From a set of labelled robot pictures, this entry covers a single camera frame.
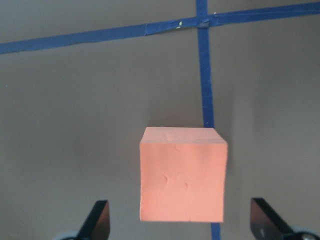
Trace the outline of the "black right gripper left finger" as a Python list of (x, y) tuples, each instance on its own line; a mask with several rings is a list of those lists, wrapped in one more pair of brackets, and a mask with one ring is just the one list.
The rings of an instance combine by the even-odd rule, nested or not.
[(76, 240), (107, 240), (110, 236), (108, 200), (98, 200), (80, 228)]

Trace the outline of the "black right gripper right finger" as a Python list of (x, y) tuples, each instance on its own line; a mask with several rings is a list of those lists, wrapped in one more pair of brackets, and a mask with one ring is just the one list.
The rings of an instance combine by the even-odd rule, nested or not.
[(250, 230), (256, 240), (300, 239), (300, 235), (261, 197), (251, 198)]

